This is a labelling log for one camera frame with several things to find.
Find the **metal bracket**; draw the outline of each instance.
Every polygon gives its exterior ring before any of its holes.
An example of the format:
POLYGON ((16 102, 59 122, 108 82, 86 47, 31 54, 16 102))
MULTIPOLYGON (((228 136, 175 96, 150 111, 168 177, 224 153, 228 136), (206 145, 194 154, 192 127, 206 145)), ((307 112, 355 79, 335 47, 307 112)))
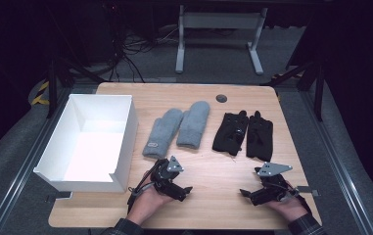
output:
POLYGON ((170 161, 168 161, 167 171, 168 172, 180 172, 183 171, 184 168, 180 165, 177 161, 175 156, 170 157, 170 161))
POLYGON ((70 199, 72 198, 72 192, 68 191, 61 191, 57 192, 56 194, 50 194, 46 197, 45 202, 46 203, 55 203, 57 200, 62 200, 62 199, 70 199))
POLYGON ((285 164, 273 164, 273 163, 264 163, 264 165, 262 166, 262 168, 258 171, 258 175, 259 176, 267 176, 267 177, 270 177, 270 176, 274 176, 274 175, 277 175, 279 173, 282 173, 282 172, 285 172, 285 171, 288 171, 288 170, 291 170, 293 169, 292 166, 290 165, 285 165, 285 164))
POLYGON ((296 189, 301 193, 310 193, 313 197, 321 196, 317 189, 311 189, 309 186, 297 186, 296 189))

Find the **table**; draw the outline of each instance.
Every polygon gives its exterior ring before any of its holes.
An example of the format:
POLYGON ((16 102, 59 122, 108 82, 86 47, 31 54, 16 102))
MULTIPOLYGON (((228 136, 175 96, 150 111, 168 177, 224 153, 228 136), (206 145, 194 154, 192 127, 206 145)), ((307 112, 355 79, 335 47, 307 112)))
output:
MULTIPOLYGON (((254 168, 262 166, 258 159, 246 157, 246 139, 243 150, 234 158, 211 149, 214 135, 224 113, 248 115, 260 111, 274 123, 272 162, 291 165, 282 173, 293 186, 305 186, 307 181, 294 146, 289 128, 271 87, 204 84, 146 84, 102 83, 97 94, 132 95, 139 126, 131 164, 129 186, 135 187, 143 173, 155 160, 142 156, 153 122, 171 108, 186 111, 200 100, 210 104, 208 123, 198 150, 177 147, 174 137, 168 156, 174 155, 185 168, 175 179, 180 187, 193 186, 183 202, 175 201, 147 220, 145 228, 159 229, 283 229, 287 222, 266 206, 254 207, 240 194, 240 188, 252 191, 261 188, 254 168), (225 103, 215 97, 223 94, 225 103)), ((129 192, 73 193, 71 199, 57 200, 49 224, 54 227, 109 227, 127 213, 129 192)), ((320 220, 311 194, 303 194, 313 215, 320 220)))

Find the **white box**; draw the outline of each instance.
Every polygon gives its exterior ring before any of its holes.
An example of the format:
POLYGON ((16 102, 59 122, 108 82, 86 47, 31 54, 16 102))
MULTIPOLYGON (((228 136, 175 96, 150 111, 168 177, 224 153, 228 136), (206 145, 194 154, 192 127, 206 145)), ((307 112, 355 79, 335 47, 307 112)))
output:
POLYGON ((33 172, 59 191, 123 193, 137 126, 130 95, 71 94, 33 172))

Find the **metal stand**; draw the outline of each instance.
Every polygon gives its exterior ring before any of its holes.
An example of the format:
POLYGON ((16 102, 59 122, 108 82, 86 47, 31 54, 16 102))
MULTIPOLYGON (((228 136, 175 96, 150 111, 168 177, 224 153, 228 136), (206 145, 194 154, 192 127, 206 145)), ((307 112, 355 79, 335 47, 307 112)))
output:
POLYGON ((282 75, 278 75, 277 78, 269 82, 261 83, 260 86, 276 86, 281 82, 290 79, 292 76, 299 74, 302 71, 304 71, 304 73, 302 75, 302 79, 297 84, 297 88, 300 91, 308 91, 314 80, 316 80, 314 113, 316 114, 317 119, 319 121, 322 121, 323 119, 321 117, 321 104, 324 88, 324 69, 322 60, 305 63, 304 65, 289 70, 282 75))
POLYGON ((263 70, 256 53, 256 46, 261 35, 262 26, 265 21, 267 9, 263 8, 260 13, 196 13, 184 12, 184 6, 180 6, 179 12, 179 46, 177 49, 176 69, 177 73, 183 73, 185 56, 184 29, 188 28, 239 28, 255 29, 254 40, 248 43, 248 50, 253 60, 257 75, 262 75, 263 70))

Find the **hand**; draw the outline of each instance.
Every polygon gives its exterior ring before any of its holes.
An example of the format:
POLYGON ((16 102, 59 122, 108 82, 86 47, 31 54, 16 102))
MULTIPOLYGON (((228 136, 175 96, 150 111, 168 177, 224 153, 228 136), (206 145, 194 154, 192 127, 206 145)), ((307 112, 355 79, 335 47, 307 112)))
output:
MULTIPOLYGON (((150 182, 151 180, 149 175, 149 177, 147 177, 147 179, 144 181, 143 185, 150 182)), ((140 196, 138 196, 126 219, 137 223, 138 225, 141 225, 163 205, 173 200, 174 199, 170 198, 167 195, 160 194, 158 191, 156 191, 155 187, 152 186, 146 189, 140 196)))
POLYGON ((293 222, 294 220, 307 214, 307 210, 296 197, 289 198, 283 202, 270 201, 265 204, 279 212, 289 222, 293 222))

